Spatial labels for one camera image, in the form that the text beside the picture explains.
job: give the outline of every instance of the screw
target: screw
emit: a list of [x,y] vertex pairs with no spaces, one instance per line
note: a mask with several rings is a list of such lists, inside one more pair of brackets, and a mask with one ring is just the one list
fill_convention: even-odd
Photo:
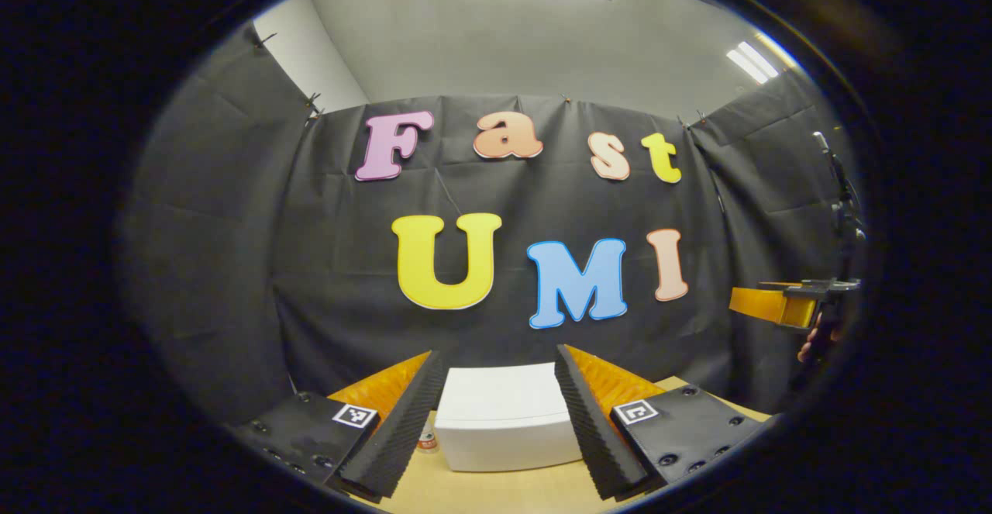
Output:
[[315,455],[315,457],[313,457],[313,464],[317,464],[320,467],[326,467],[327,469],[332,469],[334,467],[334,462],[330,461],[329,457],[323,457],[323,455]]

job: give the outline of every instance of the yellow letter u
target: yellow letter u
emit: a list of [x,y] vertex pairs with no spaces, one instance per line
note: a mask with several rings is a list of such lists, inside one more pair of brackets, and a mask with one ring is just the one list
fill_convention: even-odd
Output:
[[467,309],[485,299],[493,287],[493,232],[503,220],[495,214],[465,214],[456,225],[467,234],[468,275],[460,284],[448,285],[437,281],[433,270],[435,235],[444,228],[444,220],[410,215],[393,222],[393,233],[400,239],[400,291],[425,309]]

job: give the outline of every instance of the white box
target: white box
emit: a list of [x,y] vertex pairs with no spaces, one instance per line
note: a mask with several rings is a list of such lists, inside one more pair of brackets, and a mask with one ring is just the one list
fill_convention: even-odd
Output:
[[449,369],[435,434],[451,471],[513,471],[582,457],[555,363]]

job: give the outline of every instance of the small bottle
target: small bottle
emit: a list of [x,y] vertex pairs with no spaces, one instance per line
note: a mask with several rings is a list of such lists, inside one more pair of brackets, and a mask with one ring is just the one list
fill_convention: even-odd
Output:
[[421,431],[421,439],[417,441],[417,451],[425,454],[434,454],[437,451],[437,437],[433,433],[431,419],[428,419]]

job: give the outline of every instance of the blue letter m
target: blue letter m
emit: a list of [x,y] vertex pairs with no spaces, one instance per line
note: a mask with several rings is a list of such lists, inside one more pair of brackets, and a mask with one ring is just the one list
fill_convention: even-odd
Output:
[[593,292],[596,303],[589,309],[592,319],[612,319],[627,312],[620,280],[620,256],[625,250],[627,245],[620,239],[596,242],[585,271],[580,273],[575,259],[560,242],[531,245],[527,256],[538,264],[538,313],[531,316],[531,327],[553,328],[564,323],[564,314],[557,308],[559,295],[575,321],[582,320]]

